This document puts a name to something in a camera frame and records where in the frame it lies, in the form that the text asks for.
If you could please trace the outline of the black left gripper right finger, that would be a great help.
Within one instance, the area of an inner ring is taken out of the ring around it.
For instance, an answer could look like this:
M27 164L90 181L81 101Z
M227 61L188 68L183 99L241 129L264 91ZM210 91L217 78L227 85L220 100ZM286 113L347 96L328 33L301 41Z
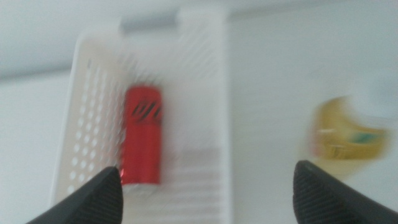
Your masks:
M359 193L310 161L298 161L293 208L303 224L397 224L397 212Z

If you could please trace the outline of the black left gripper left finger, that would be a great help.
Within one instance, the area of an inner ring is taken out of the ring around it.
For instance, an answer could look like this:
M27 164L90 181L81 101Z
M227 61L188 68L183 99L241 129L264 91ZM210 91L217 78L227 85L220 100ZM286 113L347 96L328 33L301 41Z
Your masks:
M116 167L106 167L76 192L29 223L120 224L123 202L119 171Z

